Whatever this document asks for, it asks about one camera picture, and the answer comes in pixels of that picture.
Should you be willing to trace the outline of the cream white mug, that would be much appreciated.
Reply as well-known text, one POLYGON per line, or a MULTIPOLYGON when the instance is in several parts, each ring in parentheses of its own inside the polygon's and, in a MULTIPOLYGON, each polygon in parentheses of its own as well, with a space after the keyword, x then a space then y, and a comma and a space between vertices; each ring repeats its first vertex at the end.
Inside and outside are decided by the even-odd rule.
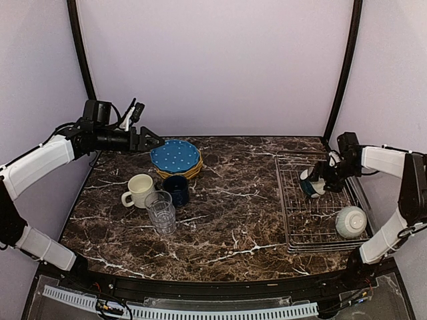
POLYGON ((145 209, 145 199, 155 191, 155 185, 151 176, 139 174, 133 176, 127 183, 128 191, 121 196, 124 207, 137 207, 145 209))

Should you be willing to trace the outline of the teal and white mug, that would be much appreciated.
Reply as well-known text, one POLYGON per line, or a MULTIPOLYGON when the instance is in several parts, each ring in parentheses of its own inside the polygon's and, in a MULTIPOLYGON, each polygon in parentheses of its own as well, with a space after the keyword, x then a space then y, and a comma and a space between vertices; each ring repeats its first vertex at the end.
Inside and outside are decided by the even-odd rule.
POLYGON ((321 177, 314 177, 314 167, 309 167, 300 173, 301 190, 310 198, 317 199, 325 194, 325 181, 321 177))

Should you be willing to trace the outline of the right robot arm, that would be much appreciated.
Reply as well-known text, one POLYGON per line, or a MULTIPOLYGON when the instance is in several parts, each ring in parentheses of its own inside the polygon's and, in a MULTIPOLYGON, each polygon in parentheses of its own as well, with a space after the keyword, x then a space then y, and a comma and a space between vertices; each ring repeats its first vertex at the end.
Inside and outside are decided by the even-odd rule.
POLYGON ((388 255, 415 261, 416 250, 426 258, 426 154, 389 146, 349 143, 329 151, 300 176, 302 187, 316 196, 339 193, 351 177, 367 178, 374 189, 365 188, 376 226, 374 235, 357 248, 341 273, 340 283, 355 289, 366 278, 367 265, 388 255))

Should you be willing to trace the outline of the clear glass cup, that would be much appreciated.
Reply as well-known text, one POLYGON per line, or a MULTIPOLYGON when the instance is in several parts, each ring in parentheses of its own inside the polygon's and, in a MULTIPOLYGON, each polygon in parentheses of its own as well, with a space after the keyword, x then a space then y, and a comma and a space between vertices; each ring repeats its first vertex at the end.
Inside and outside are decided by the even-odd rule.
POLYGON ((162 235, 171 235, 176 230, 175 209, 149 211, 149 218, 155 230, 162 235))
POLYGON ((154 191, 145 199, 145 208, 149 211, 172 210, 173 206, 171 195, 166 191, 154 191))

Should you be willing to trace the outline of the yellow polka dot plate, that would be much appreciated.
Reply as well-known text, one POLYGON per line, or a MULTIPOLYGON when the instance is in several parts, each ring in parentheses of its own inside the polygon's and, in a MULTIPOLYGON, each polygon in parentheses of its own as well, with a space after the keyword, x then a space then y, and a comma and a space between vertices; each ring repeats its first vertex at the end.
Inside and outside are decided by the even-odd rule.
POLYGON ((198 154, 199 154, 199 161, 198 161, 198 163, 197 163, 195 166, 193 166, 191 169, 189 169, 189 170, 191 170, 191 171, 193 171, 193 170, 198 170, 198 169, 200 169, 200 171, 201 171, 201 169, 202 169, 202 167, 203 167, 203 157, 202 157, 202 155, 201 155, 200 150, 197 150, 197 152, 198 152, 198 154))
POLYGON ((195 178, 195 177, 197 177, 197 176, 199 175, 199 173, 200 173, 200 169, 198 169, 198 170, 193 170, 193 171, 189 170, 189 171, 186 171, 186 172, 183 172, 183 173, 168 173, 168 172, 166 172, 166 171, 162 171, 162 170, 157 169, 157 170, 156 170, 156 173, 157 173, 157 174, 158 174, 162 179, 167 179, 167 178, 169 178, 169 177, 173 177, 173 176, 183 176, 183 177, 185 177, 187 180, 191 180, 191 179, 193 179, 193 178, 195 178))

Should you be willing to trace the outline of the dark blue mug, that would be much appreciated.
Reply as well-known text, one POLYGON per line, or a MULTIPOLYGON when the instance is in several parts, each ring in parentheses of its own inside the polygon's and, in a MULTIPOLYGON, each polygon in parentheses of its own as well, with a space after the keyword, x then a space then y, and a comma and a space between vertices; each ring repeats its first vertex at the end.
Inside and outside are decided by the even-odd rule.
POLYGON ((189 182, 183 175, 168 177, 162 187, 171 195, 175 207, 183 207, 189 203, 189 182))

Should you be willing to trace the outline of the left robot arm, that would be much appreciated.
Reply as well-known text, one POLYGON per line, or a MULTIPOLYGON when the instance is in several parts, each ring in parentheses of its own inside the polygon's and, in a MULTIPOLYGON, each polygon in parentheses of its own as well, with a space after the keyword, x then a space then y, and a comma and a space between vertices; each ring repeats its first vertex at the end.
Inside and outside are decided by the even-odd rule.
POLYGON ((67 278, 80 291, 94 285, 83 266, 85 258, 33 227, 22 217, 16 201, 58 168, 95 151, 147 153, 165 141, 147 127, 128 131, 79 120, 60 126, 44 143, 1 166, 1 244, 20 250, 40 262, 68 271, 67 278))

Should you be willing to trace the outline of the pale green ribbed bowl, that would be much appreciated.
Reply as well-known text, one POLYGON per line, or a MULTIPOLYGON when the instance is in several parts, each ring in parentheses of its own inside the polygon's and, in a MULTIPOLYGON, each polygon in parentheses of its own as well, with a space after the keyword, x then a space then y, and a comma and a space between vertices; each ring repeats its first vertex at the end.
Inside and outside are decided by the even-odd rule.
POLYGON ((345 239, 355 239, 364 232, 367 222, 367 216, 361 208, 344 207, 337 214, 336 231, 345 239))

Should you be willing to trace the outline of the blue polka dot plate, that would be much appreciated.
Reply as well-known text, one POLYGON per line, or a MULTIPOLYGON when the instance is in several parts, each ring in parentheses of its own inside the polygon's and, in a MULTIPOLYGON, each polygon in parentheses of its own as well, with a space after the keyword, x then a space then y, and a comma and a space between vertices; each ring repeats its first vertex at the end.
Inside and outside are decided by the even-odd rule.
POLYGON ((161 171, 183 173, 195 167, 200 154, 197 147, 190 142, 169 139, 161 147, 150 152, 151 162, 161 171))

